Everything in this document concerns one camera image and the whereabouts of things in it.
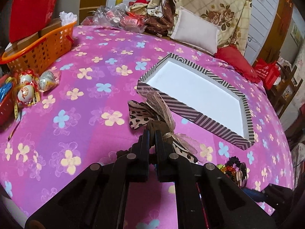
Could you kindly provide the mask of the grey white pillow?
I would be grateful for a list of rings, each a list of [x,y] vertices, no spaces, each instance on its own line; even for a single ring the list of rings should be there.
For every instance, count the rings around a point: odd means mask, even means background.
[[[214,55],[217,52],[219,29],[212,23],[179,8],[178,19],[171,39]]]

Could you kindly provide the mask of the orange plastic basket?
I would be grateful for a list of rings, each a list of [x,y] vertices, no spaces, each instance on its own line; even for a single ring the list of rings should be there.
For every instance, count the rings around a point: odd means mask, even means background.
[[[1,64],[7,65],[11,72],[28,69],[40,75],[62,55],[69,52],[74,44],[72,38],[75,23],[59,27],[45,34],[26,48],[8,56],[1,56]]]

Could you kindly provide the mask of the red paper gift bag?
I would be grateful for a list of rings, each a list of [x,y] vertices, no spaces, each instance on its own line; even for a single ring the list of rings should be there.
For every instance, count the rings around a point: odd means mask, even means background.
[[[13,0],[9,41],[14,43],[45,28],[50,22],[56,0]]]

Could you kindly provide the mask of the santa plush toy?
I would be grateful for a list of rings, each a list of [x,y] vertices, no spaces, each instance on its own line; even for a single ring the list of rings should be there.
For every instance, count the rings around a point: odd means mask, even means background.
[[[146,15],[147,7],[150,1],[147,0],[136,0],[129,2],[129,10],[135,15]]]

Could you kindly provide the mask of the striped shallow cardboard box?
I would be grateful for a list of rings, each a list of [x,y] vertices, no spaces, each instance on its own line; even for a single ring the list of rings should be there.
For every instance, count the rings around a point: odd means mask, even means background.
[[[153,91],[172,112],[232,145],[246,150],[254,144],[245,94],[204,67],[170,53],[138,80],[139,94]]]

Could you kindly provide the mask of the red cushion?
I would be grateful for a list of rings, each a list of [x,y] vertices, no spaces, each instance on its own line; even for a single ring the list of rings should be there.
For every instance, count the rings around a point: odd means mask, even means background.
[[[214,56],[231,65],[236,72],[252,83],[258,84],[260,78],[254,68],[248,63],[240,51],[234,46],[218,48]]]

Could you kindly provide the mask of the brown leopard bow scrunchie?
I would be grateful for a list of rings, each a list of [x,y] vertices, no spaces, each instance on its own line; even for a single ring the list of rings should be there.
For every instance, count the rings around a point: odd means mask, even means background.
[[[145,126],[151,135],[159,130],[163,141],[172,145],[175,153],[198,163],[196,154],[200,143],[186,134],[175,132],[173,115],[159,93],[151,90],[144,98],[144,102],[128,101],[130,128],[137,130]]]

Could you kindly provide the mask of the wooden chair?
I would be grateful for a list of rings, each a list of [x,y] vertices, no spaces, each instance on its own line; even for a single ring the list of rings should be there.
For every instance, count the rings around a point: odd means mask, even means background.
[[[281,118],[288,105],[299,91],[303,79],[297,82],[294,77],[297,66],[292,70],[288,66],[281,66],[278,62],[276,62],[276,66],[280,68],[281,81],[278,85],[272,86],[268,98],[274,111],[277,113],[278,118]]]

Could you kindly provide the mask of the clear plastic bag of items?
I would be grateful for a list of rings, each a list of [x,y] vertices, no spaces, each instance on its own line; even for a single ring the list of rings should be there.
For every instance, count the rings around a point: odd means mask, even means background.
[[[121,3],[113,7],[98,7],[81,22],[81,25],[113,27],[132,33],[143,33],[147,27],[145,21],[144,15],[132,13],[126,4]]]

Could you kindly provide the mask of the white tissue in basket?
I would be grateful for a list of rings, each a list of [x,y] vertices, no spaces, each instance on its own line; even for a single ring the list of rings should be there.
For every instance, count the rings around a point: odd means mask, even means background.
[[[78,20],[78,16],[72,12],[66,13],[64,11],[59,13],[59,18],[61,20],[62,26],[74,23]]]

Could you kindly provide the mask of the pink flowered bedspread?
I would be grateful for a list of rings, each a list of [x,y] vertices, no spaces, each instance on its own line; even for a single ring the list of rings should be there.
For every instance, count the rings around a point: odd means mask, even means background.
[[[128,101],[140,100],[138,79],[169,53],[191,60],[243,92],[255,144],[241,150],[175,115],[176,131],[199,142],[200,162],[247,165],[251,189],[293,188],[289,146],[263,86],[248,82],[225,62],[148,35],[78,26],[75,47],[55,61],[59,85],[22,117],[1,129],[1,202],[19,225],[94,162],[109,164],[137,141],[128,124]]]

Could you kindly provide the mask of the floral beige quilt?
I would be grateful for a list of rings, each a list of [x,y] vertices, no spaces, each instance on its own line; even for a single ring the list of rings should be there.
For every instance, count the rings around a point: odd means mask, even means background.
[[[218,47],[233,45],[245,53],[252,0],[151,0],[147,6],[146,31],[171,35],[180,7],[218,27]]]

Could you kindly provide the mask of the red shopping bag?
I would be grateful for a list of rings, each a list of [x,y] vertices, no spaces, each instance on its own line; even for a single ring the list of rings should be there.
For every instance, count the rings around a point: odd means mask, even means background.
[[[262,80],[265,90],[270,90],[276,79],[280,76],[276,61],[267,63],[260,58],[254,65],[254,70]]]

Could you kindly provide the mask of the red plastic bowl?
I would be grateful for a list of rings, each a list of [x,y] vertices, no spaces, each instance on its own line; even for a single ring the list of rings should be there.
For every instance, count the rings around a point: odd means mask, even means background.
[[[17,81],[10,74],[1,77],[0,125],[4,125],[14,110],[13,91]]]

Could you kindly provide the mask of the black scrunchie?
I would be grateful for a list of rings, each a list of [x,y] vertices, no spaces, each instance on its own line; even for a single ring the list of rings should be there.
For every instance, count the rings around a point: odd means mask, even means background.
[[[230,157],[225,163],[226,171],[225,174],[230,178],[236,178],[237,171],[239,170],[241,162],[238,157]]]

